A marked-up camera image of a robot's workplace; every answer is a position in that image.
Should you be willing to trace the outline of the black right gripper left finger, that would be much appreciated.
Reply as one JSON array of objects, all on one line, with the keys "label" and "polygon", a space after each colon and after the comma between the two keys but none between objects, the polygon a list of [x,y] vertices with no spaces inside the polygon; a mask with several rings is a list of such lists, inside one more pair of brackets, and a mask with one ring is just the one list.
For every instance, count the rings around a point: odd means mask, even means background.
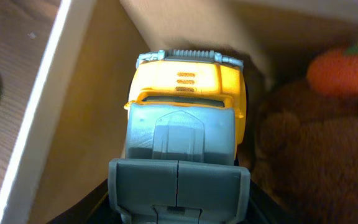
[{"label": "black right gripper left finger", "polygon": [[106,179],[74,206],[47,224],[120,224],[120,214],[111,209]]}]

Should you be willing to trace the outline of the brown plush bear toy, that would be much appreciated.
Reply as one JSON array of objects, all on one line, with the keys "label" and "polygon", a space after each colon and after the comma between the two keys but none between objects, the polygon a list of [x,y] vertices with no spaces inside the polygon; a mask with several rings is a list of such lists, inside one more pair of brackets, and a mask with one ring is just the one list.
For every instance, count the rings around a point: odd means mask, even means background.
[{"label": "brown plush bear toy", "polygon": [[303,223],[358,223],[358,45],[261,104],[252,180]]}]

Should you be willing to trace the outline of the yellow grey toy truck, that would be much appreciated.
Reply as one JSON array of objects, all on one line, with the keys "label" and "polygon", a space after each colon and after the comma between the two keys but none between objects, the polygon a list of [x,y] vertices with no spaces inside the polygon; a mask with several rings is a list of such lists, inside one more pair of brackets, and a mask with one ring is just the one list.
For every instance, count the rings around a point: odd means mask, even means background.
[{"label": "yellow grey toy truck", "polygon": [[123,223],[240,223],[250,172],[244,63],[215,51],[140,54],[125,109],[125,153],[109,163],[108,196]]}]

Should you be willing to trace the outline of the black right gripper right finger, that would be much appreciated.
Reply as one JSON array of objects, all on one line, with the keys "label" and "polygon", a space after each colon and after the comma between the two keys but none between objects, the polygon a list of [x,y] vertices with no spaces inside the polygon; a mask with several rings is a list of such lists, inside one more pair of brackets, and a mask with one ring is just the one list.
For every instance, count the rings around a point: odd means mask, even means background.
[{"label": "black right gripper right finger", "polygon": [[284,224],[291,223],[291,216],[284,211],[253,181],[250,182],[250,195],[244,223]]}]

